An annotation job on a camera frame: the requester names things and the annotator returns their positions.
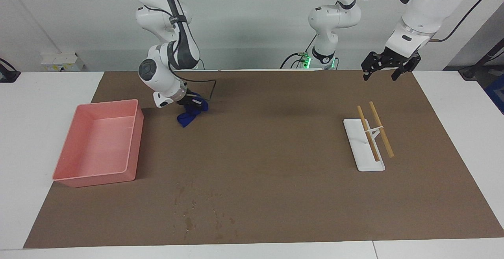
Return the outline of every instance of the wooden rod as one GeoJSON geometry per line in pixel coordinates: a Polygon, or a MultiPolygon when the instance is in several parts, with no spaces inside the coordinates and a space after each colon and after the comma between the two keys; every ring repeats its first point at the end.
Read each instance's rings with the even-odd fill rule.
{"type": "Polygon", "coordinates": [[[378,157],[378,152],[376,151],[376,147],[373,144],[373,137],[371,136],[371,132],[369,132],[369,126],[367,126],[366,119],[364,118],[364,113],[362,112],[362,107],[357,106],[357,111],[359,112],[360,122],[362,122],[362,127],[364,128],[364,131],[366,133],[367,142],[369,143],[369,146],[371,147],[371,151],[373,152],[374,160],[376,162],[379,162],[380,158],[378,157]]]}
{"type": "MultiPolygon", "coordinates": [[[[373,111],[374,120],[378,124],[378,126],[383,126],[382,121],[380,120],[380,116],[378,116],[378,112],[376,111],[376,107],[374,107],[373,102],[369,102],[371,106],[371,110],[373,111]]],[[[390,146],[389,139],[387,138],[387,134],[385,133],[385,129],[383,127],[380,128],[380,134],[382,136],[383,143],[385,144],[385,148],[387,148],[387,153],[389,153],[389,157],[394,157],[394,151],[392,151],[392,146],[390,146]]]]}

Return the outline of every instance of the white plastic holder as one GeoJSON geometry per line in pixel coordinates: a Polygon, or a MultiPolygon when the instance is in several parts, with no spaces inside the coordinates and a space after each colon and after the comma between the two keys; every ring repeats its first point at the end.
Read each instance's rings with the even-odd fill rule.
{"type": "Polygon", "coordinates": [[[378,149],[378,145],[375,141],[376,137],[380,134],[380,128],[383,128],[383,126],[368,130],[368,132],[371,133],[371,146],[376,148],[378,158],[380,159],[380,161],[377,162],[374,160],[371,146],[367,141],[366,131],[364,130],[360,119],[345,119],[343,124],[347,132],[348,141],[350,142],[350,146],[352,148],[357,169],[359,171],[384,171],[385,164],[383,163],[382,155],[380,154],[380,150],[378,149]]]}

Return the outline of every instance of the white electrical box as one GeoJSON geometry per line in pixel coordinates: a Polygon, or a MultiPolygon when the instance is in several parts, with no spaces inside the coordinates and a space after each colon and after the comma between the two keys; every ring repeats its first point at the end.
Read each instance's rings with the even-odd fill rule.
{"type": "Polygon", "coordinates": [[[82,71],[84,66],[76,53],[43,54],[42,62],[46,71],[82,71]]]}

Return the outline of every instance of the blue object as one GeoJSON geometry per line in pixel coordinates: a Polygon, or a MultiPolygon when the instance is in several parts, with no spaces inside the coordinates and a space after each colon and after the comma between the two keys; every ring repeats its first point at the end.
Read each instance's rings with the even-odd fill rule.
{"type": "Polygon", "coordinates": [[[180,125],[185,128],[203,111],[208,111],[208,103],[201,97],[200,94],[193,92],[196,96],[193,100],[201,103],[201,105],[196,106],[196,103],[190,105],[184,105],[185,112],[177,116],[177,121],[180,125]]]}
{"type": "Polygon", "coordinates": [[[485,92],[499,110],[504,113],[504,75],[486,87],[485,92]]]}

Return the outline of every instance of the white rectangular base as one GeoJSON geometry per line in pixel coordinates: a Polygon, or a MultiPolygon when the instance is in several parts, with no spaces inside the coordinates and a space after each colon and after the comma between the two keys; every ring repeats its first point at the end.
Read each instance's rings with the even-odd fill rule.
{"type": "Polygon", "coordinates": [[[360,119],[345,119],[343,124],[347,132],[348,141],[350,142],[350,146],[352,148],[355,163],[357,164],[357,169],[359,171],[384,171],[385,164],[383,164],[378,146],[373,139],[372,146],[374,146],[378,152],[378,157],[380,158],[379,162],[374,160],[373,152],[371,151],[371,147],[367,141],[366,133],[364,131],[364,127],[362,127],[360,119]]]}

